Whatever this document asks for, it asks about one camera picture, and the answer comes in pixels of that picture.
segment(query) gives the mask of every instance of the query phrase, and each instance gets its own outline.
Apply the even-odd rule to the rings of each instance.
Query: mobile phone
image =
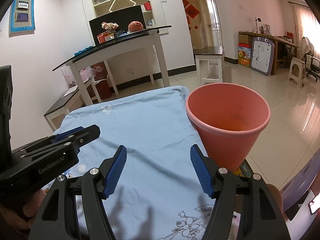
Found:
[[[320,194],[318,194],[313,200],[308,204],[311,215],[319,211],[320,208]]]

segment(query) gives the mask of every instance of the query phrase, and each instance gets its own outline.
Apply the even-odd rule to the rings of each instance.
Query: light blue bedsheet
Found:
[[[190,161],[190,147],[198,144],[185,100],[189,91],[168,87],[127,98],[87,106],[67,115],[62,133],[96,124],[100,138],[83,146],[79,163],[65,174],[82,176],[127,148],[127,162],[114,194],[104,207],[118,240],[200,240],[214,200],[203,193]],[[77,199],[79,225],[86,224]]]

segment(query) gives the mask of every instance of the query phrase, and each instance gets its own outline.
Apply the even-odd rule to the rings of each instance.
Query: door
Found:
[[[202,0],[208,46],[222,46],[220,20],[214,0]]]

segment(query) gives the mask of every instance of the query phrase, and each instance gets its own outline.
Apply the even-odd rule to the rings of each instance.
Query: white plastic stool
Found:
[[[224,51],[223,47],[204,47],[203,49],[197,49],[193,51],[193,55],[196,59],[196,68],[197,74],[199,79],[199,87],[202,86],[205,82],[207,83],[222,83],[222,68],[224,67]],[[201,78],[201,71],[200,71],[200,61],[207,61],[208,62],[208,70],[211,69],[211,61],[217,62],[218,67],[218,78]]]
[[[299,68],[298,77],[296,77],[295,75],[292,74],[293,65],[297,65]],[[290,80],[290,78],[292,78],[297,82],[298,87],[302,87],[302,85],[305,83],[305,72],[306,72],[306,64],[302,60],[293,57],[291,60],[291,64],[290,64],[290,71],[289,71],[288,80]]]

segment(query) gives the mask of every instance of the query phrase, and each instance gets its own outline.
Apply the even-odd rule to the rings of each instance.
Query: pink cup rim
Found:
[[[199,90],[205,86],[219,86],[219,85],[230,85],[230,86],[238,86],[238,87],[242,87],[242,88],[245,88],[245,89],[248,89],[250,90],[251,92],[255,93],[256,95],[258,95],[266,104],[267,108],[268,108],[268,117],[267,119],[265,120],[265,122],[263,124],[261,124],[260,126],[254,128],[254,129],[251,129],[251,130],[246,130],[246,131],[229,131],[229,130],[223,130],[223,129],[219,129],[219,128],[216,128],[214,126],[211,126],[211,125],[208,125],[204,122],[202,122],[201,120],[199,120],[190,110],[189,108],[189,98],[190,96],[196,91],[196,90]],[[187,115],[188,117],[190,118],[190,120],[196,125],[198,126],[199,128],[201,128],[202,130],[205,130],[209,133],[213,133],[213,134],[216,134],[216,135],[220,135],[220,136],[227,136],[227,137],[234,137],[234,136],[249,136],[249,135],[254,135],[254,134],[258,134],[260,132],[262,132],[268,125],[269,121],[270,121],[270,117],[271,117],[271,110],[270,110],[270,106],[269,104],[267,103],[267,101],[261,96],[259,95],[256,91],[250,89],[250,88],[247,88],[247,87],[244,87],[244,86],[241,86],[241,85],[237,85],[237,84],[232,84],[232,83],[212,83],[212,84],[208,84],[208,85],[204,85],[204,86],[201,86],[201,87],[198,87],[196,88],[195,90],[193,90],[187,97],[187,100],[186,100],[186,110],[187,110]]]

